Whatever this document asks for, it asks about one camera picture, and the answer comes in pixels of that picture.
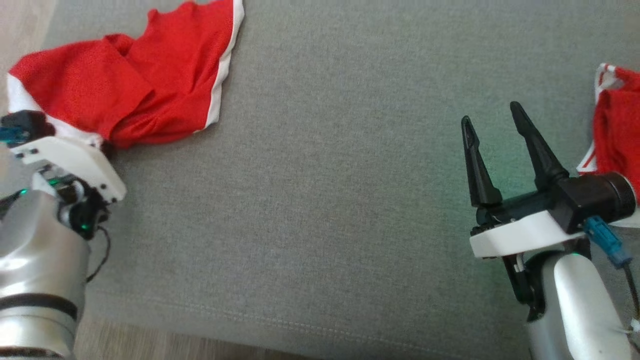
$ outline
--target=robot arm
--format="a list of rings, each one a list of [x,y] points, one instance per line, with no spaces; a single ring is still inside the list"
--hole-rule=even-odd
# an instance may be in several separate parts
[[[471,120],[462,119],[471,203],[477,208],[478,226],[470,238],[474,255],[502,258],[517,301],[529,306],[533,359],[631,360],[627,332],[590,261],[583,230],[597,230],[589,227],[598,224],[592,219],[608,223],[632,215],[633,187],[615,173],[569,177],[520,104],[512,102],[511,112],[527,143],[537,191],[507,200],[491,182]],[[554,245],[562,249],[549,250]],[[526,252],[535,255],[525,261]],[[626,266],[630,256],[616,253],[614,260]]]
[[[92,239],[126,188],[105,155],[68,138],[10,150],[42,163],[29,188],[0,204],[0,359],[73,359]]]

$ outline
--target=wooden floor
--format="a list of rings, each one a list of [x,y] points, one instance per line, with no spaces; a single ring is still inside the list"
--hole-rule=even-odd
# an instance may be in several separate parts
[[[224,341],[113,323],[86,315],[76,339],[78,360],[304,360],[307,357]]]
[[[7,111],[4,74],[21,56],[39,50],[57,0],[0,0],[0,114]],[[8,156],[4,150],[1,162]],[[306,359],[264,348],[173,334],[156,329],[113,323],[85,315],[78,330],[79,360],[211,360]]]

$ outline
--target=seam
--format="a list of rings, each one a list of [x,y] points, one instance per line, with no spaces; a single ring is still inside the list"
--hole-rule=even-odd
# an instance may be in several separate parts
[[[125,302],[139,302],[137,300],[142,300],[144,302],[155,302],[156,304],[160,304],[162,306],[174,307],[177,309],[184,309],[186,311],[191,311],[196,313],[205,313],[211,316],[227,318],[229,320],[234,320],[234,321],[254,322],[260,325],[278,327],[281,329],[292,330],[292,331],[301,332],[304,334],[314,334],[317,336],[324,336],[328,338],[335,338],[335,339],[356,342],[356,343],[377,343],[379,345],[383,345],[388,348],[400,348],[402,351],[414,350],[419,352],[427,352],[431,354],[447,356],[454,359],[480,360],[475,357],[465,357],[465,356],[460,356],[456,354],[450,354],[447,352],[433,350],[431,348],[421,347],[421,346],[413,345],[409,343],[403,343],[400,341],[389,340],[382,337],[361,335],[361,334],[356,334],[354,332],[331,329],[327,327],[319,327],[319,326],[309,325],[305,323],[291,322],[291,321],[281,320],[277,318],[268,318],[265,316],[245,314],[237,311],[217,309],[212,306],[206,306],[201,304],[191,304],[191,303],[178,304],[178,303],[167,302],[165,300],[146,297],[142,295],[135,295],[135,294],[124,295],[121,293],[117,293],[110,290],[104,290],[104,289],[92,289],[92,291],[116,296],[118,298],[124,299]]]

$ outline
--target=black band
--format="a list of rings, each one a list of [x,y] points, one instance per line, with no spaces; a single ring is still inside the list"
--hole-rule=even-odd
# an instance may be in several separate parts
[[[27,293],[10,295],[0,299],[0,311],[22,306],[48,307],[71,316],[74,321],[77,321],[78,318],[77,306],[73,302],[55,295]]]

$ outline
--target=blue connector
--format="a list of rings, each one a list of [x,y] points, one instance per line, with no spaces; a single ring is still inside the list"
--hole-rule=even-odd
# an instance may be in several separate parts
[[[29,139],[29,133],[25,133],[19,127],[0,127],[0,142],[8,145],[24,143]]]
[[[584,233],[587,234],[589,240],[595,242],[604,250],[609,261],[611,261],[616,269],[621,269],[633,259],[631,254],[622,246],[622,241],[620,241],[601,217],[588,218],[584,221],[582,229]]]

